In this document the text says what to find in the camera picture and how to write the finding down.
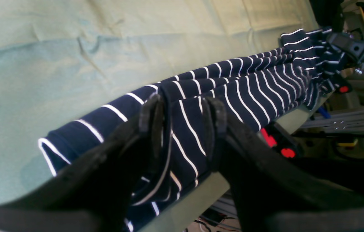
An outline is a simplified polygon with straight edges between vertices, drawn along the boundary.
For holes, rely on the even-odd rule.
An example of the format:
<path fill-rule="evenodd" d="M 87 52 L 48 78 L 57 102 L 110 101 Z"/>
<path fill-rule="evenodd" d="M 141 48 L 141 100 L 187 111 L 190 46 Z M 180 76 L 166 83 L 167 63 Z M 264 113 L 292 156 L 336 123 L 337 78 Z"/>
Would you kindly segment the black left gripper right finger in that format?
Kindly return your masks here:
<path fill-rule="evenodd" d="M 204 98 L 209 169 L 228 182 L 244 232 L 364 232 L 364 196 L 329 186 Z"/>

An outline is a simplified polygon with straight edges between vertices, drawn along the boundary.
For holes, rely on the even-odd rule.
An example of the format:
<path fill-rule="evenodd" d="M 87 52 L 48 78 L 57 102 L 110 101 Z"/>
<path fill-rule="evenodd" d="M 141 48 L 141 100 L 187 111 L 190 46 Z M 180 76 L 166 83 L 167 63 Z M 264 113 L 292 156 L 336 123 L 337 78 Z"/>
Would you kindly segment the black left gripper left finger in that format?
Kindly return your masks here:
<path fill-rule="evenodd" d="M 160 169 L 164 103 L 154 94 L 56 177 L 0 205 L 0 232 L 120 232 L 132 191 Z"/>

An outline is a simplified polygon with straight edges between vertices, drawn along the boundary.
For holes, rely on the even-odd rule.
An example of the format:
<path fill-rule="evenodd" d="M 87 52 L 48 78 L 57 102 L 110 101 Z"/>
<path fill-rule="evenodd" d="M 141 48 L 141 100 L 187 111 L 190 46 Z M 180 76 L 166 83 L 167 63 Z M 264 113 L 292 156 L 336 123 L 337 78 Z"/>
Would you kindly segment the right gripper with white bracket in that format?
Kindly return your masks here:
<path fill-rule="evenodd" d="M 344 52 L 358 74 L 364 72 L 364 40 L 354 39 L 349 33 L 331 33 L 327 36 L 326 42 Z"/>

